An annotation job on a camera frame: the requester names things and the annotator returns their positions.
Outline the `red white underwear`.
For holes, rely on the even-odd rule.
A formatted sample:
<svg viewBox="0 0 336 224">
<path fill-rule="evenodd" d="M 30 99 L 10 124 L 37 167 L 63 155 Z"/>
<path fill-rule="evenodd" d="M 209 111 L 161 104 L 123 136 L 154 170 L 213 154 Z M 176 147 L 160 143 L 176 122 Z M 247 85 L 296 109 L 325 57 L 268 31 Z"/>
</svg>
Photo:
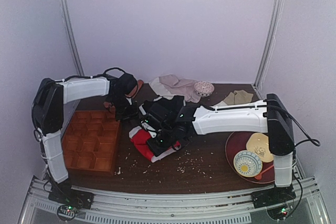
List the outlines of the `red white underwear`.
<svg viewBox="0 0 336 224">
<path fill-rule="evenodd" d="M 155 163 L 181 149 L 181 144 L 177 142 L 174 147 L 168 148 L 159 156 L 155 156 L 154 153 L 150 150 L 146 141 L 150 139 L 150 134 L 142 129 L 140 126 L 134 127 L 129 132 L 130 141 L 133 143 L 134 147 L 149 161 Z"/>
</svg>

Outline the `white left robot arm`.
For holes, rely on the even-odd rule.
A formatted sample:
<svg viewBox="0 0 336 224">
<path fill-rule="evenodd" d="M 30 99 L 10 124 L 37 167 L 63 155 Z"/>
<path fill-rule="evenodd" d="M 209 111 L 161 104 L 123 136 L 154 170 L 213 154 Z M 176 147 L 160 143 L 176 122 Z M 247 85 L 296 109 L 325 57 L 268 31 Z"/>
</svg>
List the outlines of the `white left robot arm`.
<svg viewBox="0 0 336 224">
<path fill-rule="evenodd" d="M 61 184 L 69 177 L 61 146 L 64 105 L 91 97 L 105 97 L 108 107 L 114 107 L 117 120 L 137 116 L 138 106 L 133 98 L 140 85 L 134 75 L 121 68 L 117 70 L 122 73 L 119 77 L 110 75 L 110 69 L 107 69 L 94 76 L 42 79 L 31 105 L 31 120 L 34 138 L 40 144 L 41 156 L 52 181 Z"/>
</svg>

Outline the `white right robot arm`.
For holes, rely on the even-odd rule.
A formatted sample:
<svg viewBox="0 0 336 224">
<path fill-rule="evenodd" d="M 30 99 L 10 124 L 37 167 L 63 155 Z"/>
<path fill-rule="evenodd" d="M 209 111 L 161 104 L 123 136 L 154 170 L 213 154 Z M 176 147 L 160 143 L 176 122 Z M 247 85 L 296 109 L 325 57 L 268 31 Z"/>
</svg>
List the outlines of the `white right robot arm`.
<svg viewBox="0 0 336 224">
<path fill-rule="evenodd" d="M 195 135 L 218 132 L 256 132 L 269 137 L 269 150 L 275 158 L 275 186 L 288 187 L 292 183 L 292 159 L 297 147 L 293 125 L 306 136 L 306 141 L 320 146 L 300 123 L 287 111 L 276 94 L 254 103 L 208 106 L 186 104 L 182 96 L 144 101 L 140 109 L 140 126 L 150 134 L 149 149 L 161 155 L 176 143 L 182 147 Z"/>
</svg>

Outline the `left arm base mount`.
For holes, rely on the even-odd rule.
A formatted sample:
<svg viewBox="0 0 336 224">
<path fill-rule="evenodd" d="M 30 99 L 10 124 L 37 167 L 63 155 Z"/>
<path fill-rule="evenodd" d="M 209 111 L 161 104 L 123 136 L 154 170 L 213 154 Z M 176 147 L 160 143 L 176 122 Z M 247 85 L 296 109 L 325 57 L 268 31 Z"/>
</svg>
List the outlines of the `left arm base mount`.
<svg viewBox="0 0 336 224">
<path fill-rule="evenodd" d="M 49 182 L 51 184 L 51 190 L 48 195 L 49 200 L 78 209 L 91 209 L 94 198 L 93 193 L 72 189 L 70 179 L 66 179 L 61 183 L 50 179 Z"/>
</svg>

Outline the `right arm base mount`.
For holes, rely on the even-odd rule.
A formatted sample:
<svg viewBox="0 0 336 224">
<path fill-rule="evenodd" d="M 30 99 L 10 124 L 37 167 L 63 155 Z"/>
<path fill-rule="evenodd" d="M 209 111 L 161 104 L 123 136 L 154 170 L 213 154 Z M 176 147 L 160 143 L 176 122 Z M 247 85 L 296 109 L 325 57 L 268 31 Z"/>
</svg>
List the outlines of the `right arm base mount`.
<svg viewBox="0 0 336 224">
<path fill-rule="evenodd" d="M 288 187 L 276 187 L 255 191 L 251 193 L 251 199 L 254 208 L 269 207 L 276 204 L 285 203 L 288 200 L 294 200 L 296 193 L 293 185 Z"/>
</svg>

